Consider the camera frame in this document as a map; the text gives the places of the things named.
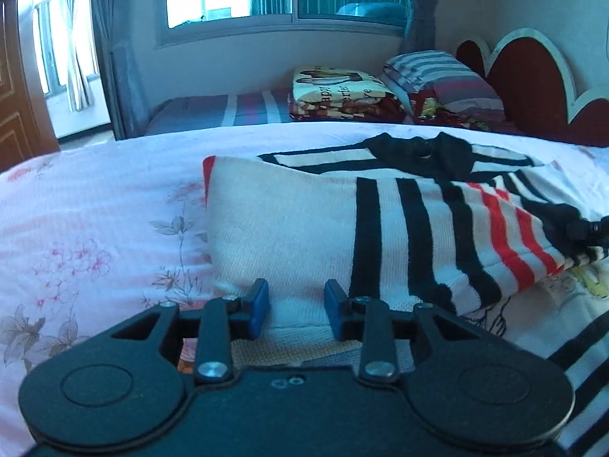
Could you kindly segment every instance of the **circular cover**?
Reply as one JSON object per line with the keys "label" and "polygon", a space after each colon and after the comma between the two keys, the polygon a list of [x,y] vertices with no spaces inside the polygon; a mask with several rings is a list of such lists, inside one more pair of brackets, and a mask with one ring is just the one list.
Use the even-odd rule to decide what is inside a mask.
{"label": "circular cover", "polygon": [[574,403],[557,366],[480,340],[448,343],[416,368],[406,386],[421,419],[477,450],[543,443],[564,426]]}
{"label": "circular cover", "polygon": [[19,406],[36,440],[75,449],[114,447],[167,421],[184,399],[182,377],[138,343],[114,351],[77,348],[34,369],[21,385]]}

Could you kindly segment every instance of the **black robotic device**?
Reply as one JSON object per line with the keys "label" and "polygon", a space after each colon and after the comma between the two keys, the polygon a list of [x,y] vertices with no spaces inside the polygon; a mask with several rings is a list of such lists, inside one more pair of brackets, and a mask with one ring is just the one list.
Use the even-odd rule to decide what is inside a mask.
{"label": "black robotic device", "polygon": [[[574,394],[552,363],[432,305],[413,313],[349,299],[328,281],[337,340],[361,340],[351,368],[233,369],[232,340],[254,340],[269,307],[248,296],[198,311],[151,308],[62,353],[23,381],[28,457],[563,456],[554,442]],[[177,371],[198,337],[192,375]],[[416,369],[401,375],[395,339]]]}

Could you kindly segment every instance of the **wall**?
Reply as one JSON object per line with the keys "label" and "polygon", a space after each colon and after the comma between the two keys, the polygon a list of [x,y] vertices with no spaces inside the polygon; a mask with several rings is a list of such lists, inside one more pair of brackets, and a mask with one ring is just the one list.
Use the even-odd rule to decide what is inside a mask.
{"label": "wall", "polygon": [[304,64],[380,73],[398,36],[341,32],[273,32],[156,48],[154,0],[132,0],[135,56],[152,108],[181,96],[263,91],[290,84]]}
{"label": "wall", "polygon": [[437,25],[437,45],[447,50],[465,32],[494,47],[507,33],[532,27],[562,51],[578,93],[609,85],[609,0],[440,0]]}
{"label": "wall", "polygon": [[93,92],[93,104],[79,112],[69,110],[68,93],[58,94],[46,100],[53,130],[58,139],[110,123],[102,82],[99,79],[92,81],[91,90]]}

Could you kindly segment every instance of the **red headboard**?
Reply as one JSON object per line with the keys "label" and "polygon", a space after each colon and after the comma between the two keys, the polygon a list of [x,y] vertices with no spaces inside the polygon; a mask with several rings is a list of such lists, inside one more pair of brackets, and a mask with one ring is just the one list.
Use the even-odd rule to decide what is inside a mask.
{"label": "red headboard", "polygon": [[541,33],[514,31],[493,53],[482,40],[467,39],[457,48],[456,57],[497,91],[507,119],[525,134],[609,146],[609,87],[577,97],[564,56]]}

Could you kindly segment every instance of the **door panel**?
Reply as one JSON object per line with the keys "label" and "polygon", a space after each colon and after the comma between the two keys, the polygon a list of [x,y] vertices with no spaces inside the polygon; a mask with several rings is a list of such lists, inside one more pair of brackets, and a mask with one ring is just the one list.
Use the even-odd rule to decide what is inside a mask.
{"label": "door panel", "polygon": [[27,1],[20,2],[19,25],[17,0],[0,0],[0,172],[59,151],[37,75],[32,17],[28,30],[26,6]]}

